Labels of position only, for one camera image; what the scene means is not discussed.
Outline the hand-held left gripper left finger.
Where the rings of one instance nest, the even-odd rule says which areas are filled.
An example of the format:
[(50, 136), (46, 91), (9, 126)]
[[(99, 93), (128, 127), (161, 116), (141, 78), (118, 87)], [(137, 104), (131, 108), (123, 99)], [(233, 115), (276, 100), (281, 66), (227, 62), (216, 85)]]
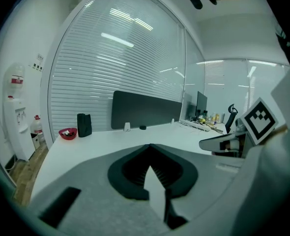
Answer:
[(68, 187), (79, 195), (58, 224), (60, 234), (69, 236), (158, 236), (169, 227), (148, 201), (120, 195), (108, 180), (108, 169), (118, 159), (139, 147), (131, 147), (84, 161), (44, 187), (32, 200), (29, 210), (40, 216)]

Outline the small wall signs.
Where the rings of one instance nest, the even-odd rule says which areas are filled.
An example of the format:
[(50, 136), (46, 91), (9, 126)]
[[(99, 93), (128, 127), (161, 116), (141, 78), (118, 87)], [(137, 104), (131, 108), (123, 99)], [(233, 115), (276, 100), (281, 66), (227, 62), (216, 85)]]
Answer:
[(30, 59), (28, 66), (36, 71), (42, 72), (43, 63), (44, 63), (44, 56), (40, 53), (37, 53), (36, 56)]

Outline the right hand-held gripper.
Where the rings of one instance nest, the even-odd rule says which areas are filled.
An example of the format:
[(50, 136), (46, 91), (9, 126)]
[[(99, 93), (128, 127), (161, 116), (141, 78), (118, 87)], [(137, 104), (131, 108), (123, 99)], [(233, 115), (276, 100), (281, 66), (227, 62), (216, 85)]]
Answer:
[[(251, 139), (252, 146), (262, 142), (279, 123), (261, 97), (241, 116), (240, 121)], [(203, 150), (217, 153), (239, 152), (240, 141), (234, 134), (226, 134), (201, 140), (199, 146)]]

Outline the white water dispenser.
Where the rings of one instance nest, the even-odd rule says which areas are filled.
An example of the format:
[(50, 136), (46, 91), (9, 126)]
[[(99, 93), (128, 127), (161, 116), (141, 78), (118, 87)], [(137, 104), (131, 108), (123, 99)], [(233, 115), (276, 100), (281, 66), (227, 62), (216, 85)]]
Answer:
[(35, 151), (23, 99), (9, 95), (3, 103), (7, 134), (18, 159), (29, 161)]

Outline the black upright case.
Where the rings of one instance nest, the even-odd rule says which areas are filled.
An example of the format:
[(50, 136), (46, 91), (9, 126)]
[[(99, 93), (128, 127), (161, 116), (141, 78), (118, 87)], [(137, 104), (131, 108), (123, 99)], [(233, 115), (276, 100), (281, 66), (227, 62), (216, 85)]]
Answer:
[(80, 138), (84, 138), (92, 134), (90, 114), (77, 114), (77, 129), (78, 136)]

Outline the person's white shirt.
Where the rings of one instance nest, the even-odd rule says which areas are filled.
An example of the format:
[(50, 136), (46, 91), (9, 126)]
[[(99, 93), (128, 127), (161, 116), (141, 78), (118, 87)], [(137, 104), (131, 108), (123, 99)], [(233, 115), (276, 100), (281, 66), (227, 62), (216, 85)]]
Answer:
[(290, 70), (272, 96), (285, 115), (287, 130), (263, 146), (232, 236), (290, 236)]

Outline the white power strip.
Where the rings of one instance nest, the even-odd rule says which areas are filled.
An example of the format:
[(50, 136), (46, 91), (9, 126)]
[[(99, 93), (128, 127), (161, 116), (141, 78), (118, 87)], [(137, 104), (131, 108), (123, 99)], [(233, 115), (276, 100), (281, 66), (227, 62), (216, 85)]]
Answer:
[(203, 125), (203, 124), (198, 124), (196, 122), (193, 122), (193, 121), (188, 121), (188, 120), (184, 120), (184, 119), (180, 119), (179, 122), (181, 123), (184, 123), (188, 126), (191, 126), (191, 127), (194, 127), (194, 128), (197, 128), (197, 129), (200, 129), (200, 130), (204, 130), (206, 132), (210, 131), (211, 128), (207, 125)]

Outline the person's right forearm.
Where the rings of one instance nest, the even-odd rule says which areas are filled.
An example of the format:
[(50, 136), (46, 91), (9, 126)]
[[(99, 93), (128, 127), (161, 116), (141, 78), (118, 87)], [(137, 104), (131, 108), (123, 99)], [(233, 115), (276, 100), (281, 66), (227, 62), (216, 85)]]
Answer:
[(281, 133), (286, 133), (288, 130), (288, 127), (286, 124), (274, 129), (271, 133), (267, 135), (267, 137), (262, 141), (262, 144), (265, 144), (268, 140), (270, 140), (272, 137), (281, 134)]

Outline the dark grey desk divider panel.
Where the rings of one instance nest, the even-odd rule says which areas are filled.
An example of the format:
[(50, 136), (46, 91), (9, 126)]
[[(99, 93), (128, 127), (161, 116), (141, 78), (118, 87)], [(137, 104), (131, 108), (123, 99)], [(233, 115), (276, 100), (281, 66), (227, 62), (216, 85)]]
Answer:
[(182, 103), (116, 90), (113, 94), (111, 128), (154, 126), (179, 121)]

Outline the clear water jug red cap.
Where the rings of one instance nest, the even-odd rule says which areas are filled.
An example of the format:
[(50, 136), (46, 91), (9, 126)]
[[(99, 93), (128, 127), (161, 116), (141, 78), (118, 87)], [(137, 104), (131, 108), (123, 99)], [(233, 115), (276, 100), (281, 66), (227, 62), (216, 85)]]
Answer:
[(39, 115), (35, 115), (33, 122), (30, 126), (30, 130), (32, 133), (37, 134), (39, 141), (40, 142), (44, 142), (45, 138), (44, 138), (44, 134), (43, 134), (43, 129), (42, 129), (42, 124), (41, 124), (41, 119)]

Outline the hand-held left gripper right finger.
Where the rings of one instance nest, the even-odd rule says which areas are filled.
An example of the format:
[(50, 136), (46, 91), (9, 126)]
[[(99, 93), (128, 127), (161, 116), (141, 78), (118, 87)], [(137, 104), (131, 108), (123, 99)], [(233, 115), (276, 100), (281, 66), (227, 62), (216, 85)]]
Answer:
[(149, 205), (170, 229), (205, 213), (236, 177), (242, 159), (150, 145)]

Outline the red bowl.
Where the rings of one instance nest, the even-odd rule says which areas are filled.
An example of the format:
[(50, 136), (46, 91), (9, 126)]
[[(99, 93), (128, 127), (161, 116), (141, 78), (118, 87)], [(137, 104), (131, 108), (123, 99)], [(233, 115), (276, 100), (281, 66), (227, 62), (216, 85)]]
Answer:
[(77, 137), (77, 128), (65, 128), (60, 130), (58, 133), (64, 139), (71, 141)]

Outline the large water bottle red label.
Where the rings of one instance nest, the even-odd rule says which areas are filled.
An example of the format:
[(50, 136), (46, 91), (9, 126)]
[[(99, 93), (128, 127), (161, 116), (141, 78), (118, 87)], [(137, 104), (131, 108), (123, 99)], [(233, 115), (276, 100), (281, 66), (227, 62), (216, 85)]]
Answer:
[(23, 91), (25, 67), (19, 62), (12, 63), (3, 79), (4, 97), (20, 98)]

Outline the black computer monitor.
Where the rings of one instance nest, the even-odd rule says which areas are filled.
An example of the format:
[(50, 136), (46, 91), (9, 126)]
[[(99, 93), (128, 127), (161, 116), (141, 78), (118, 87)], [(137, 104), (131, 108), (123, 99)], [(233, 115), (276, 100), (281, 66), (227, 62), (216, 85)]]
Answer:
[(195, 115), (199, 117), (207, 111), (207, 97), (198, 91)]

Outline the translucent desk divider panel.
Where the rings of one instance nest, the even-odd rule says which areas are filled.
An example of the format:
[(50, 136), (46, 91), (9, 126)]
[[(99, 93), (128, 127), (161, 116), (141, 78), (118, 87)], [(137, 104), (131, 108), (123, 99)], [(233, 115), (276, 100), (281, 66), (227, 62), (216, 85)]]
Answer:
[(184, 94), (184, 119), (190, 120), (196, 117), (197, 95)]

